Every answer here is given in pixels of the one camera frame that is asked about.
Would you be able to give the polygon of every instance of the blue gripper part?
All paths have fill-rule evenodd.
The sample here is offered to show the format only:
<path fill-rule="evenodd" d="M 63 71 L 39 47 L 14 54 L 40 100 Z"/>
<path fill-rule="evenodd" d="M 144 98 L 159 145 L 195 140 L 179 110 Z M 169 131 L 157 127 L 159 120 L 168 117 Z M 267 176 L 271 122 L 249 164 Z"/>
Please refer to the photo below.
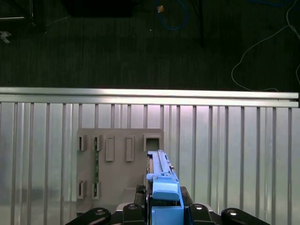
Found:
<path fill-rule="evenodd" d="M 147 174 L 147 180 L 152 180 L 152 198 L 162 201 L 177 201 L 178 206 L 153 206 L 152 225 L 183 225 L 184 205 L 180 191 L 180 183 L 176 173 L 170 168 L 167 154 L 162 150 L 148 151 L 153 159 L 153 173 Z"/>

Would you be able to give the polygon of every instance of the white cable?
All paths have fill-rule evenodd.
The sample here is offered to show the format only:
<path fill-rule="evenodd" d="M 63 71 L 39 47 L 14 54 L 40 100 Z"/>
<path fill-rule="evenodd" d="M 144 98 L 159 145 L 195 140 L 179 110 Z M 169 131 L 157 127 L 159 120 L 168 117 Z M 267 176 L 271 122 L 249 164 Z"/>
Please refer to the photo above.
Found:
<path fill-rule="evenodd" d="M 299 80 L 299 77 L 298 77 L 298 70 L 299 70 L 299 68 L 300 68 L 300 64 L 299 64 L 299 66 L 296 69 L 296 78 L 298 80 L 298 83 L 300 84 L 300 80 Z"/>
<path fill-rule="evenodd" d="M 249 90 L 249 91 L 255 91 L 255 90 L 246 88 L 245 86 L 242 86 L 241 84 L 237 83 L 237 82 L 235 81 L 234 77 L 233 77 L 233 72 L 234 72 L 234 70 L 236 69 L 236 67 L 238 67 L 238 66 L 242 63 L 242 61 L 243 61 L 245 55 L 246 55 L 252 48 L 254 48 L 255 46 L 259 45 L 260 43 L 262 43 L 262 42 L 264 42 L 264 41 L 266 41 L 266 40 L 269 40 L 270 38 L 274 37 L 275 35 L 277 35 L 277 34 L 280 33 L 281 31 L 283 31 L 283 30 L 284 30 L 285 28 L 287 28 L 287 27 L 290 27 L 290 28 L 291 28 L 291 30 L 297 35 L 297 37 L 298 37 L 298 39 L 299 39 L 299 41 L 300 41 L 300 35 L 298 34 L 297 30 L 290 24 L 290 21 L 289 21 L 289 13 L 290 13 L 291 9 L 296 5 L 297 1 L 298 1 L 298 0 L 295 0 L 294 4 L 293 4 L 293 5 L 287 10 L 287 12 L 286 12 L 286 21 L 287 21 L 287 24 L 288 24 L 288 25 L 287 25 L 287 26 L 284 26 L 283 28 L 281 28 L 279 31 L 277 31 L 277 32 L 274 33 L 273 35 L 271 35 L 271 36 L 269 36 L 269 37 L 267 37 L 267 38 L 265 38 L 265 39 L 263 39 L 263 40 L 257 42 L 255 45 L 253 45 L 253 46 L 251 46 L 250 48 L 248 48 L 248 49 L 245 51 L 245 53 L 242 55 L 242 57 L 241 57 L 239 63 L 236 64 L 235 67 L 233 67 L 233 69 L 232 69 L 232 71 L 231 71 L 231 78 L 232 78 L 232 81 L 233 81 L 236 85 L 238 85 L 238 86 L 240 86 L 241 88 L 244 88 L 244 89 L 246 89 L 246 90 Z M 298 70 L 299 70 L 299 68 L 300 68 L 300 64 L 299 64 L 298 68 L 296 69 L 296 77 L 297 77 L 297 80 L 298 80 L 298 82 L 299 82 L 299 84 L 300 84 L 300 80 L 299 80 L 299 77 L 298 77 Z M 275 91 L 278 91 L 276 88 L 267 88 L 267 89 L 259 90 L 259 91 L 266 91 L 266 90 L 275 90 Z"/>

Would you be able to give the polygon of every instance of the horizontal metal bar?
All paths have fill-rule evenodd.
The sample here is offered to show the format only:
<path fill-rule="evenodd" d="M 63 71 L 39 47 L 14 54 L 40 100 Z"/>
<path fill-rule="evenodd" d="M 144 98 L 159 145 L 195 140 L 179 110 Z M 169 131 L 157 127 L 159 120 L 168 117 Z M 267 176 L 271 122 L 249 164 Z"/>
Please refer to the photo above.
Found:
<path fill-rule="evenodd" d="M 131 90 L 131 89 L 70 89 L 70 88 L 0 88 L 0 94 L 59 96 L 139 96 L 242 99 L 298 99 L 298 93 L 202 91 L 202 90 Z"/>
<path fill-rule="evenodd" d="M 183 98 L 183 97 L 110 97 L 110 96 L 56 96 L 56 95 L 0 95 L 0 102 L 31 103 L 85 103 L 85 104 L 132 104 L 132 105 L 223 105 L 259 107 L 298 107 L 299 103 L 289 100 L 257 100 L 226 98 Z"/>
<path fill-rule="evenodd" d="M 25 19 L 25 17 L 23 17 L 23 16 L 19 16 L 19 17 L 1 17 L 0 21 L 3 21 L 3 20 L 22 20 L 22 19 Z"/>

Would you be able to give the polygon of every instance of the metal bolt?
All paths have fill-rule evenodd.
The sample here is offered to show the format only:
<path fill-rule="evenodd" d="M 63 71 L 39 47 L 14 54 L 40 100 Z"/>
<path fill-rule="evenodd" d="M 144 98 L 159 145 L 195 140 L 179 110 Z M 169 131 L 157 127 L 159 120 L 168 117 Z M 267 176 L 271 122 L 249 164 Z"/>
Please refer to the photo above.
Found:
<path fill-rule="evenodd" d="M 237 215 L 236 211 L 234 211 L 234 210 L 228 210 L 227 212 L 228 212 L 230 215 L 232 215 L 232 216 L 236 216 L 236 215 Z"/>
<path fill-rule="evenodd" d="M 136 209 L 136 205 L 131 204 L 131 205 L 128 206 L 128 208 L 129 208 L 130 210 L 135 210 L 135 209 Z"/>
<path fill-rule="evenodd" d="M 99 216 L 101 216 L 103 214 L 105 214 L 105 212 L 103 210 L 97 210 L 97 212 L 96 212 L 96 215 L 99 215 Z"/>
<path fill-rule="evenodd" d="M 197 209 L 197 210 L 203 209 L 202 205 L 198 205 L 198 204 L 194 205 L 194 207 L 195 207 L 195 209 Z"/>

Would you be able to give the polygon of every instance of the blue cable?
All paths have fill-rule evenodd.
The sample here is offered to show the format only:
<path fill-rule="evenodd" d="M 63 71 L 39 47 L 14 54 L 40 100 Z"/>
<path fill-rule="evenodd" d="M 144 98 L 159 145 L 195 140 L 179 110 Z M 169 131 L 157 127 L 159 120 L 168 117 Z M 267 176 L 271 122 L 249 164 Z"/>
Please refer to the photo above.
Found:
<path fill-rule="evenodd" d="M 166 27 L 168 30 L 179 30 L 179 29 L 183 28 L 183 27 L 186 25 L 187 21 L 188 21 L 188 10 L 187 10 L 186 6 L 185 6 L 180 0 L 177 0 L 177 1 L 179 2 L 179 4 L 181 4 L 182 8 L 184 9 L 185 15 L 186 15 L 185 21 L 184 21 L 183 24 L 180 25 L 179 27 L 171 28 L 171 27 L 169 27 L 168 25 L 166 25 L 165 22 L 164 22 L 164 20 L 163 20 L 163 18 L 162 18 L 161 15 L 160 15 L 160 13 L 157 12 L 157 15 L 158 15 L 158 18 L 159 18 L 161 24 L 162 24 L 164 27 Z M 158 7 L 158 0 L 155 0 L 155 6 L 156 6 L 156 10 L 157 10 L 157 7 Z"/>
<path fill-rule="evenodd" d="M 264 5 L 272 6 L 272 7 L 276 7 L 276 8 L 284 7 L 287 3 L 291 2 L 291 1 L 292 0 L 285 0 L 281 3 L 272 3 L 272 2 L 261 1 L 261 0 L 248 0 L 248 2 L 250 2 L 250 3 L 264 4 Z"/>

